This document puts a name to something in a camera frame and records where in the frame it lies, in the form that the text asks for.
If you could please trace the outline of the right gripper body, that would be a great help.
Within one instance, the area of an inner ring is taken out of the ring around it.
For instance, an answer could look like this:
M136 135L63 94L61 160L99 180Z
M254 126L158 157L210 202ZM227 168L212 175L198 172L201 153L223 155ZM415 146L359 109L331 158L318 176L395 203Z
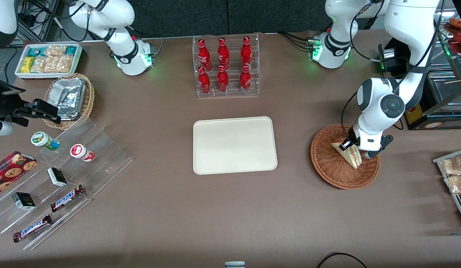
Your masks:
M26 117L27 113L21 110L25 102L21 99L20 93L26 90L0 80L0 118Z

